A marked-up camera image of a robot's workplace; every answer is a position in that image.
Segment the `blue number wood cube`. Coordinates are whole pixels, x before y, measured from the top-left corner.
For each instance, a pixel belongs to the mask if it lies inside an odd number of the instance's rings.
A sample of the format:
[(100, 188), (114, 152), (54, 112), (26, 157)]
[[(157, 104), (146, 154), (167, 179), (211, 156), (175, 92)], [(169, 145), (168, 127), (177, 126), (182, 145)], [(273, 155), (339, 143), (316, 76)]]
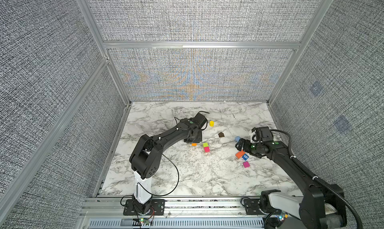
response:
[(242, 156), (242, 158), (243, 158), (245, 161), (247, 161), (248, 158), (249, 158), (249, 156), (248, 156), (247, 154), (244, 154), (244, 155)]

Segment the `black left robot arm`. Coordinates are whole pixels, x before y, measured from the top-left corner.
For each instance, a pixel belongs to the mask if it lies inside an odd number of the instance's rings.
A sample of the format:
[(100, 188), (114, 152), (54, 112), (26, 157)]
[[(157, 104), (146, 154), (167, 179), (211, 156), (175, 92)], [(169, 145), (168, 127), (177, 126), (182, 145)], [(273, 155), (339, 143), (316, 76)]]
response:
[(142, 135), (137, 142), (131, 156), (130, 163), (135, 176), (133, 193), (134, 209), (145, 215), (151, 207), (152, 198), (152, 177), (160, 168), (163, 153), (169, 147), (179, 141), (186, 143), (200, 143), (202, 131), (207, 128), (208, 120), (182, 119), (176, 126), (154, 136)]

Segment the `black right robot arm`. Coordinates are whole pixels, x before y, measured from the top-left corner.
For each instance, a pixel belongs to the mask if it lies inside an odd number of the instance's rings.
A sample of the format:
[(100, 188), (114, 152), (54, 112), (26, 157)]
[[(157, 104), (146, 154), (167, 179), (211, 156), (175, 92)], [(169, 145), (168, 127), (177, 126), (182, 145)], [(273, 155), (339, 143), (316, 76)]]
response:
[(239, 137), (235, 141), (238, 151), (252, 156), (262, 152), (262, 157), (279, 165), (303, 194), (302, 197), (293, 197), (280, 190), (263, 191), (258, 202), (245, 200), (248, 215), (255, 214), (256, 209), (265, 214), (285, 212), (301, 220), (308, 229), (335, 229), (347, 225), (346, 205), (341, 200), (343, 190), (336, 184), (325, 187), (315, 182), (313, 173), (305, 172), (291, 159), (288, 146), (283, 142), (258, 145)]

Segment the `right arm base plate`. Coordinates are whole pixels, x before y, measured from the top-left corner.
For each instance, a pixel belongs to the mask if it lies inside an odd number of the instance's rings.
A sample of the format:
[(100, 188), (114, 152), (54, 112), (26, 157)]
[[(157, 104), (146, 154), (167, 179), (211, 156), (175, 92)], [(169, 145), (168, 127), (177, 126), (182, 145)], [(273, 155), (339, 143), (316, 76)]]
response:
[(263, 214), (260, 210), (259, 199), (242, 198), (241, 204), (244, 206), (248, 216)]

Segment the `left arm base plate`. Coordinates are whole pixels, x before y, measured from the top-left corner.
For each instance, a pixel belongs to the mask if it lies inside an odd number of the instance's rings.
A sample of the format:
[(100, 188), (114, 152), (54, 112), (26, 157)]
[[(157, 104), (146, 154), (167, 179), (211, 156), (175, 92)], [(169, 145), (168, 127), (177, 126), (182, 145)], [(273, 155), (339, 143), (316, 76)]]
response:
[(165, 210), (165, 200), (151, 199), (145, 204), (140, 204), (137, 200), (126, 200), (123, 210), (124, 216), (163, 216)]

